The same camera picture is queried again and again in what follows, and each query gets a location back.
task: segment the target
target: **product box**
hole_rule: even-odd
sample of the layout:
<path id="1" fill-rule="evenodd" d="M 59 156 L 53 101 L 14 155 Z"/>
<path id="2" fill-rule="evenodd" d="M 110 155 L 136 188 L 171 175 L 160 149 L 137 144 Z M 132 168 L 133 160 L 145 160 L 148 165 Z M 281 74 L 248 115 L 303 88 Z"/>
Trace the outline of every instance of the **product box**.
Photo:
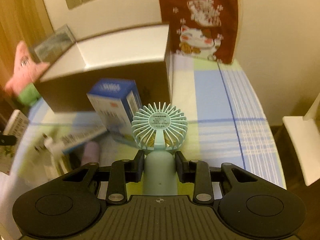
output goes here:
<path id="1" fill-rule="evenodd" d="M 111 133 L 132 140 L 131 122 L 142 107 L 134 80 L 101 79 L 87 96 Z"/>
<path id="2" fill-rule="evenodd" d="M 35 83 L 54 112 L 93 111 L 87 92 L 101 78 L 134 80 L 143 105 L 171 103 L 169 25 L 135 27 L 77 41 Z"/>

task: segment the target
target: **black clip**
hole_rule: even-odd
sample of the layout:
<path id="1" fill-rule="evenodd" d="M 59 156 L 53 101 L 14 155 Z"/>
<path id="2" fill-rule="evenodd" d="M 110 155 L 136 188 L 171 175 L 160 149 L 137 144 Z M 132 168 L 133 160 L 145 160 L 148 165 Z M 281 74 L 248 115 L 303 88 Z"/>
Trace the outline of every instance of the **black clip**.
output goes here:
<path id="1" fill-rule="evenodd" d="M 0 146 L 14 146 L 17 143 L 17 138 L 14 135 L 0 134 Z"/>

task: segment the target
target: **brown cardboard box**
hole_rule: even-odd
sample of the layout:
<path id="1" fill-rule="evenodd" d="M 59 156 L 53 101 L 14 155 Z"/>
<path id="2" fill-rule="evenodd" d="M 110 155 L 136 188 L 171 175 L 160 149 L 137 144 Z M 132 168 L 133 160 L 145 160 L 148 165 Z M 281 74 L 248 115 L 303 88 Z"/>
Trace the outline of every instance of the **brown cardboard box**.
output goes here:
<path id="1" fill-rule="evenodd" d="M 54 112 L 93 111 L 86 94 L 101 78 L 135 80 L 143 105 L 170 103 L 169 25 L 137 27 L 77 42 L 35 86 Z"/>

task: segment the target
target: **logo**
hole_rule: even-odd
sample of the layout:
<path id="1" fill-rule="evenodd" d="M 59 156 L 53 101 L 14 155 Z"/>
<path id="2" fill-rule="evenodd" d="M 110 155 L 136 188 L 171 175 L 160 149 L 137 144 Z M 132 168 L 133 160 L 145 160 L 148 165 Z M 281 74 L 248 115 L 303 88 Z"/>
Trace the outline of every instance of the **logo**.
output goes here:
<path id="1" fill-rule="evenodd" d="M 156 201 L 157 201 L 158 203 L 162 203 L 162 202 L 165 201 L 165 200 L 164 200 L 163 198 L 157 198 Z"/>
<path id="2" fill-rule="evenodd" d="M 111 102 L 110 105 L 111 105 L 111 107 L 118 107 L 118 104 L 114 103 L 114 102 Z"/>

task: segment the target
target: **floor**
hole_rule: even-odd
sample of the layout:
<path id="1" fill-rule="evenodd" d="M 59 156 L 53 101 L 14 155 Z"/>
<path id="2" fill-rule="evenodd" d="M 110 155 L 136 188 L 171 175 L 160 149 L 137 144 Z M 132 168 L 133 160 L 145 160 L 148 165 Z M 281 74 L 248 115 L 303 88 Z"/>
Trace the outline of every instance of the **floor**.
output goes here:
<path id="1" fill-rule="evenodd" d="M 306 186 L 297 155 L 284 126 L 273 127 L 276 145 L 284 170 L 287 190 L 299 196 L 306 205 L 307 217 L 298 232 L 301 240 L 320 239 L 320 180 Z"/>

